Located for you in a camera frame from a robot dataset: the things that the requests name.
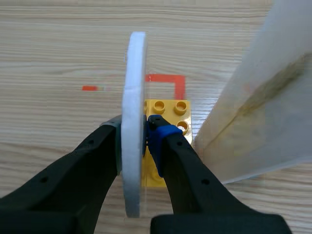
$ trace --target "red tape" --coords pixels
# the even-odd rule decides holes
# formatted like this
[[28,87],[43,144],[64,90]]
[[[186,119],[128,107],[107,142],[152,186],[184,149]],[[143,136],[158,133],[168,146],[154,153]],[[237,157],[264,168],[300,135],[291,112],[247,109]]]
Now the red tape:
[[83,85],[83,91],[97,91],[98,87],[96,85]]
[[148,74],[145,76],[146,82],[165,82],[175,84],[175,99],[184,100],[185,94],[185,76],[182,75],[165,75],[165,74]]

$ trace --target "white round disc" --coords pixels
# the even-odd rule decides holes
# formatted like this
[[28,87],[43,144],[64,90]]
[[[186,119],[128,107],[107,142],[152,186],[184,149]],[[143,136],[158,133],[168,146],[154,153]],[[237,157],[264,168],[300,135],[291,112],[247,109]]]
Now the white round disc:
[[145,33],[133,32],[127,53],[121,121],[123,193],[128,217],[140,216],[146,47]]

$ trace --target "lego stud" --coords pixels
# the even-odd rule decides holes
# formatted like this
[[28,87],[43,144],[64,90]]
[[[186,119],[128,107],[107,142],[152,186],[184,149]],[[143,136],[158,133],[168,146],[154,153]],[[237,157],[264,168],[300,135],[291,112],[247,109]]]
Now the lego stud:
[[156,114],[161,115],[165,112],[165,109],[165,103],[163,103],[162,101],[157,101],[154,103],[153,110]]
[[183,101],[178,101],[178,102],[175,104],[175,108],[174,108],[175,113],[176,113],[177,115],[179,115],[179,116],[185,114],[186,109],[187,109],[186,107],[187,107],[187,106],[186,106],[186,103],[185,103],[185,102],[183,102]]
[[144,113],[146,114],[146,111],[147,111],[147,102],[144,101]]
[[179,121],[177,124],[176,124],[177,128],[178,129],[181,129],[182,132],[183,132],[183,135],[185,135],[187,133],[187,131],[189,130],[189,124],[182,120],[182,121]]

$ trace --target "screw hole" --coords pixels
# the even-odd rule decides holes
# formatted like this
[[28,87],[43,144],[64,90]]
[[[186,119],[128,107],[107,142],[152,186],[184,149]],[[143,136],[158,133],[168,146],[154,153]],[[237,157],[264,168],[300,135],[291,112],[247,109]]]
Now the screw hole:
[[45,176],[45,177],[40,179],[40,183],[45,183],[47,181],[48,181],[48,177],[47,176]]
[[210,181],[207,180],[207,179],[203,179],[203,180],[201,181],[201,183],[202,183],[202,184],[208,185],[208,184],[210,184]]

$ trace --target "yellow duplo block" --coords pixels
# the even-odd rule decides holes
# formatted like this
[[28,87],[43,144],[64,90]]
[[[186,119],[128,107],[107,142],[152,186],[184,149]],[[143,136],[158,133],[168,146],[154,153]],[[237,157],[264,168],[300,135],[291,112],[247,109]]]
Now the yellow duplo block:
[[[161,115],[169,123],[183,131],[184,137],[192,143],[191,104],[187,100],[147,99],[144,102],[144,113],[148,118],[151,115]],[[141,172],[142,187],[166,187],[163,178],[158,175],[155,162],[148,147],[142,160]]]

